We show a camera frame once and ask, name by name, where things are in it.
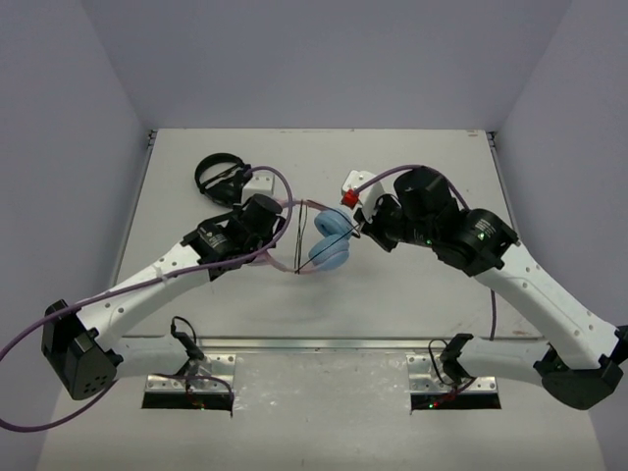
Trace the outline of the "pink blue cat-ear headphones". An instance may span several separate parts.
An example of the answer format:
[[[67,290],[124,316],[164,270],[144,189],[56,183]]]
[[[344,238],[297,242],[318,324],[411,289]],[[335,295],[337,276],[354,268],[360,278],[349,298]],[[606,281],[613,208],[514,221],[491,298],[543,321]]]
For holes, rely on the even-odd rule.
[[[252,262],[252,266],[269,266],[294,275],[313,275],[336,270],[348,260],[350,240],[354,236],[359,237],[359,234],[345,211],[311,199],[295,199],[292,203],[284,200],[280,204],[283,208],[296,205],[302,215],[309,209],[317,211],[313,223],[322,238],[310,248],[304,261],[299,259],[301,252],[298,246],[292,268],[277,260],[269,252],[258,256]]]

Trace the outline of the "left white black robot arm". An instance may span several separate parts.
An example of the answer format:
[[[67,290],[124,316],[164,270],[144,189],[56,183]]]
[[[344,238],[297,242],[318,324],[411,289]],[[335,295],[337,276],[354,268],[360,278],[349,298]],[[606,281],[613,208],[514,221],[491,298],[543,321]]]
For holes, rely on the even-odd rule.
[[[193,370],[204,355],[190,335],[171,330],[131,339],[130,330],[189,290],[248,263],[285,223],[282,206],[255,194],[234,211],[202,221],[158,260],[111,290],[46,311],[44,357],[69,396],[84,400],[127,377]]]

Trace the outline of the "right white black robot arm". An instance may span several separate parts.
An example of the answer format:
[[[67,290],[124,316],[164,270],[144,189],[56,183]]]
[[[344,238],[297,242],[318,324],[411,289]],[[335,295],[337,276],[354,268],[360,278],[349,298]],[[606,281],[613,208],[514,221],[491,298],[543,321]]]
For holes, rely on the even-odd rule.
[[[597,316],[537,262],[517,232],[495,213],[472,209],[449,180],[426,166],[361,178],[342,202],[357,209],[363,234],[385,251],[423,246],[438,260],[500,296],[541,334],[537,341],[485,340],[457,334],[440,360],[451,387],[494,376],[543,388],[559,402],[588,410],[615,392],[627,359],[627,329]]]

